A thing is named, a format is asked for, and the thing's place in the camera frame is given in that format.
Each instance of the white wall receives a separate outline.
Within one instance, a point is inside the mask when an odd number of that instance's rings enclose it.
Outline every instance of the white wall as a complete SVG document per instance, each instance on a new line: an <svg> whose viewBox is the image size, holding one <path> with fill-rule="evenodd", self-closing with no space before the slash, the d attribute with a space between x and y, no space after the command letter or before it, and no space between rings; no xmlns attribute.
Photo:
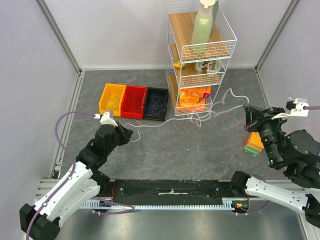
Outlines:
<svg viewBox="0 0 320 240"><path fill-rule="evenodd" d="M19 209L33 204L77 75L34 0L0 7L0 239L22 239Z"/></svg>
<svg viewBox="0 0 320 240"><path fill-rule="evenodd" d="M237 43L233 67L257 65L291 0L219 0Z"/></svg>
<svg viewBox="0 0 320 240"><path fill-rule="evenodd" d="M290 0L219 2L238 38L231 66L255 66ZM165 67L169 0L46 3L81 68Z"/></svg>
<svg viewBox="0 0 320 240"><path fill-rule="evenodd" d="M300 1L272 52L261 67L262 85L270 106L285 107L288 97L320 105L320 1ZM320 111L291 118L287 132L306 129L320 141Z"/></svg>

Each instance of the food package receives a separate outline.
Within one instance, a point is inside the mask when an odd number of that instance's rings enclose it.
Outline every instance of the food package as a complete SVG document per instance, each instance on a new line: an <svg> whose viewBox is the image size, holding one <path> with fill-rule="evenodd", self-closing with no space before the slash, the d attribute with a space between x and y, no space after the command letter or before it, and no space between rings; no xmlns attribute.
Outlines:
<svg viewBox="0 0 320 240"><path fill-rule="evenodd" d="M175 68L179 68L179 69L182 69L186 66L189 66L191 63L181 63L180 61L172 64L172 66L174 66Z"/></svg>
<svg viewBox="0 0 320 240"><path fill-rule="evenodd" d="M211 86L201 86L201 87L191 87L191 88L183 88L182 92L184 94L189 94L195 97L200 98L209 98L211 93Z"/></svg>
<svg viewBox="0 0 320 240"><path fill-rule="evenodd" d="M195 63L195 69L199 72L218 73L220 71L220 61L198 61Z"/></svg>
<svg viewBox="0 0 320 240"><path fill-rule="evenodd" d="M188 107L188 110L190 111L199 112L206 109L205 104L206 100L204 98L200 98L199 102L180 102L177 104L177 107Z"/></svg>
<svg viewBox="0 0 320 240"><path fill-rule="evenodd" d="M187 93L184 93L182 90L179 91L179 97L181 103L197 103L200 101L199 96L193 96Z"/></svg>

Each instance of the plastic storage bin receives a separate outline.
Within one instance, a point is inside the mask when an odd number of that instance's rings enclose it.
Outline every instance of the plastic storage bin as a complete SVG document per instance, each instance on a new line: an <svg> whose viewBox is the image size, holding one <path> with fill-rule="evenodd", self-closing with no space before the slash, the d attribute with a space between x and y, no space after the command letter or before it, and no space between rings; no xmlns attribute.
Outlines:
<svg viewBox="0 0 320 240"><path fill-rule="evenodd" d="M103 114L112 110L114 116L121 116L121 103L125 94L126 85L107 83L99 101L99 112Z"/></svg>
<svg viewBox="0 0 320 240"><path fill-rule="evenodd" d="M121 103L121 117L142 119L146 94L145 86L127 85Z"/></svg>
<svg viewBox="0 0 320 240"><path fill-rule="evenodd" d="M169 90L148 87L143 107L143 119L164 121L167 114Z"/></svg>

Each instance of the small box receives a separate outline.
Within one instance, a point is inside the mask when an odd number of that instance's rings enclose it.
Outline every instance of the small box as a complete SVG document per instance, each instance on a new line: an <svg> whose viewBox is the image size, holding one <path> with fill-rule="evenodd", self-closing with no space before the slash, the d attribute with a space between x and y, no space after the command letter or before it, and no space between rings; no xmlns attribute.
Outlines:
<svg viewBox="0 0 320 240"><path fill-rule="evenodd" d="M145 86L127 85L121 103L121 117L143 119L146 94Z"/></svg>
<svg viewBox="0 0 320 240"><path fill-rule="evenodd" d="M165 121L169 90L148 87L143 106L143 119Z"/></svg>
<svg viewBox="0 0 320 240"><path fill-rule="evenodd" d="M183 93L182 90L179 91L180 103L198 103L200 101L199 96L193 96L188 93Z"/></svg>
<svg viewBox="0 0 320 240"><path fill-rule="evenodd" d="M220 71L220 61L198 61L195 63L195 69L199 72L218 73Z"/></svg>
<svg viewBox="0 0 320 240"><path fill-rule="evenodd" d="M125 90L126 85L107 83L99 101L100 114L112 110L115 117L120 117Z"/></svg>
<svg viewBox="0 0 320 240"><path fill-rule="evenodd" d="M244 151L257 156L264 149L261 138L258 132L251 132L248 141L244 145Z"/></svg>
<svg viewBox="0 0 320 240"><path fill-rule="evenodd" d="M207 99L211 93L211 86L184 88L182 89L182 92L184 94Z"/></svg>

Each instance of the white cable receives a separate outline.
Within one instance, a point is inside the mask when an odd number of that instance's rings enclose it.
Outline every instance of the white cable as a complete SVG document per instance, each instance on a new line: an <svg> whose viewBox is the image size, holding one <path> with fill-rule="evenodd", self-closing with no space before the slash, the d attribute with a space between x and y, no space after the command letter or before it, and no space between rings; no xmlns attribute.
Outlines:
<svg viewBox="0 0 320 240"><path fill-rule="evenodd" d="M199 116L199 114L197 114L197 113L192 113L192 114L187 115L187 117L183 117L183 118L170 118L170 119L168 119L167 121L165 121L164 123L162 123L162 124L160 124L160 125L143 125L143 124L141 124L140 122L138 122L138 121L136 120L136 122L140 124L139 126L133 125L133 124L131 124L131 123L126 123L126 124L124 124L124 127L126 128L126 126L129 125L129 126L132 126L132 127L134 127L134 128L142 128L142 127L156 128L156 127L161 127L161 126L165 125L166 123L168 123L168 122L170 122L170 121L172 121L172 120L178 120L178 121L180 121L180 120L191 120L192 123L193 123L193 120L195 120L195 123L197 124L197 126L198 126L199 128L201 128L201 126L202 126L202 121L208 121L208 120L210 120L211 117L212 117L212 115L214 115L215 117L217 117L217 116L219 116L219 115L221 115L221 114L229 113L229 112L233 111L234 109L237 109L237 108L240 108L240 107L243 106L243 105L234 106L234 107L232 107L232 108L230 108L230 109L228 109L228 110L220 111L220 112L212 111L212 107L213 107L214 105L216 105L216 104L222 104L222 105L224 105L224 104L225 104L225 98L226 98L226 95L227 95L228 92L230 92L231 95L232 95L233 97L235 97L235 98L245 98L246 101L247 101L247 104L249 103L249 98L248 98L247 96L244 96L244 95L237 96L237 95L235 95L235 94L233 93L232 88L228 88L227 91L223 94L221 100L219 100L219 101L215 102L214 104L212 104L211 107L210 107L209 112L208 112L207 114L205 114L204 116ZM130 142L137 142L137 141L139 141L139 140L141 139L140 132L139 132L138 130L137 130L137 132L138 132L138 134L139 134L139 138L136 139L136 140L130 140Z"/></svg>
<svg viewBox="0 0 320 240"><path fill-rule="evenodd" d="M106 107L106 110L109 110L109 105L111 105L111 104L115 104L115 103L120 103L120 101L118 101L115 97L113 97L113 96L111 96L111 97L109 97L109 99L108 99L108 103L107 103L107 105L105 106ZM112 110L114 111L115 110L115 108L118 108L119 107L119 105L118 106L110 106L111 108L113 108Z"/></svg>

